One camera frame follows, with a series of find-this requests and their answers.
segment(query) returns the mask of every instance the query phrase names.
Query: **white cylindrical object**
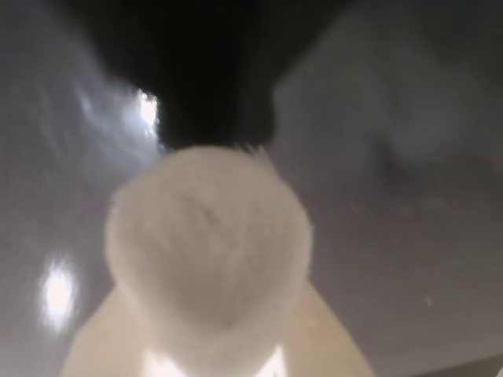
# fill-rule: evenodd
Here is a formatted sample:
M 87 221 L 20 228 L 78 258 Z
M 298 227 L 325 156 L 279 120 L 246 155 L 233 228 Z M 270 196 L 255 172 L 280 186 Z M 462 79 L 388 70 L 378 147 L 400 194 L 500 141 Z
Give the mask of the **white cylindrical object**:
M 190 377 L 253 377 L 307 281 L 312 231 L 263 163 L 191 148 L 116 194 L 105 242 L 117 287 L 159 351 Z

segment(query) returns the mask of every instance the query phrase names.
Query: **beige base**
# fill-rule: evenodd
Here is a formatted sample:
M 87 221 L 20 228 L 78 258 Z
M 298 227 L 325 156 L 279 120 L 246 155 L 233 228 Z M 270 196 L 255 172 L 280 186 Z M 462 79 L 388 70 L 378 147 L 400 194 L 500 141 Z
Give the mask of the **beige base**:
M 120 295 L 113 291 L 75 337 L 62 377 L 151 377 L 145 375 L 144 366 L 148 344 Z M 311 285 L 304 291 L 282 347 L 288 377 L 374 376 Z

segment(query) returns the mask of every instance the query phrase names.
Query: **gray surface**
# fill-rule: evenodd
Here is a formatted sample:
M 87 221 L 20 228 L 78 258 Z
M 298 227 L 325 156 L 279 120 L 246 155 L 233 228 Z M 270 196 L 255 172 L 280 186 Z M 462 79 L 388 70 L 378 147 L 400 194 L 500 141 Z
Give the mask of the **gray surface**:
M 396 5 L 349 9 L 274 94 L 270 153 L 313 217 L 314 281 L 387 377 L 503 352 L 497 55 L 467 42 L 480 59 L 441 63 L 419 30 Z M 0 375 L 52 377 L 110 288 L 109 195 L 158 151 L 134 93 L 47 12 L 0 8 L 0 51 Z M 44 309 L 50 271 L 73 276 L 64 323 Z

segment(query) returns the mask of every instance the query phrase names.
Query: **glossy surface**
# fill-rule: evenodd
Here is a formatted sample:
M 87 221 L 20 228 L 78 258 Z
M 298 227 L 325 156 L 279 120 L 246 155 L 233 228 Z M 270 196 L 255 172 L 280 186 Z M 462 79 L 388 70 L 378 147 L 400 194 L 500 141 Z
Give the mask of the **glossy surface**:
M 0 375 L 54 377 L 111 287 L 110 195 L 160 148 L 152 98 L 106 78 L 40 5 L 5 3 Z M 496 29 L 501 15 L 484 3 L 476 18 Z M 314 219 L 313 280 L 386 377 L 503 352 L 498 34 L 442 60 L 415 22 L 395 5 L 349 9 L 274 91 L 270 154 Z

